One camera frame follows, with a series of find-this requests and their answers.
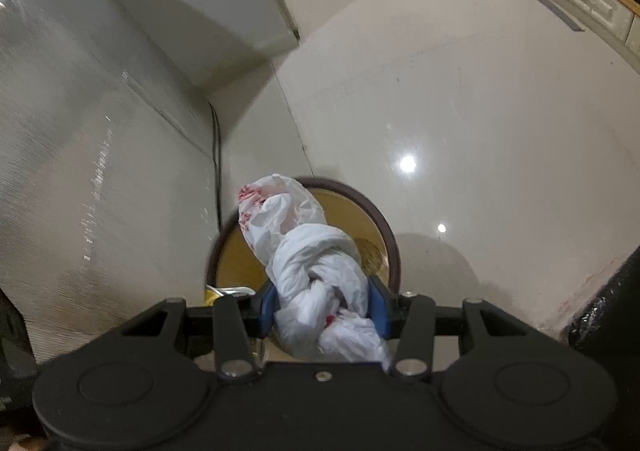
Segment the yellow plastic trash bin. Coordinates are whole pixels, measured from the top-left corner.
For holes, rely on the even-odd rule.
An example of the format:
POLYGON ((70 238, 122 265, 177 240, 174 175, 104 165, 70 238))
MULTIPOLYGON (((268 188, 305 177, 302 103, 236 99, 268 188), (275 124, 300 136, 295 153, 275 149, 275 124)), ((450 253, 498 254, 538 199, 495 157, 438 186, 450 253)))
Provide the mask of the yellow plastic trash bin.
POLYGON ((398 246, 380 211, 341 182, 273 174, 239 191, 209 257, 205 301, 246 296, 250 337, 273 337, 292 359, 386 365, 373 278, 398 290, 398 246))

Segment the white plastic bag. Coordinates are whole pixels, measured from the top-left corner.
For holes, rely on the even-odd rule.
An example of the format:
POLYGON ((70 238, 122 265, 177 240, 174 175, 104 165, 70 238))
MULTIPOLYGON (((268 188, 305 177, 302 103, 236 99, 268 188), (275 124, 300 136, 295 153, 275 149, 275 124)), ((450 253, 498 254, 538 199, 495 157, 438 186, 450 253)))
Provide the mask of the white plastic bag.
POLYGON ((277 289, 274 314, 284 351, 299 360, 390 365, 368 317, 368 278, 357 245, 326 222, 297 180, 273 174, 241 188, 239 226, 277 289))

